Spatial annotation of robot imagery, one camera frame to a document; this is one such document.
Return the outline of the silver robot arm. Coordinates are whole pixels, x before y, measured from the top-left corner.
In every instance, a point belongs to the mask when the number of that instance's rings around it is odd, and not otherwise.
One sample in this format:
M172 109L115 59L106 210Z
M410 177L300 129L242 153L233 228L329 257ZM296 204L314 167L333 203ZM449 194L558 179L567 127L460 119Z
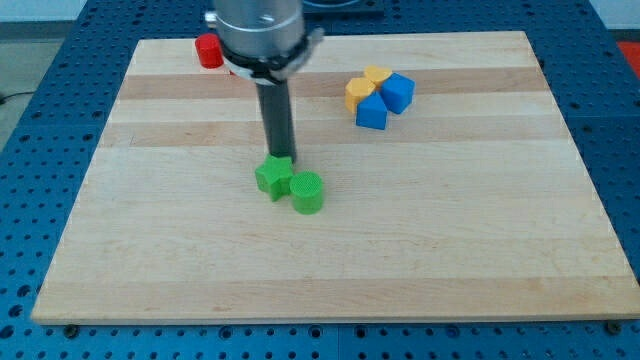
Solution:
M309 61L324 40L305 26L301 0L214 0L204 14L220 38L225 65L260 85L281 84Z

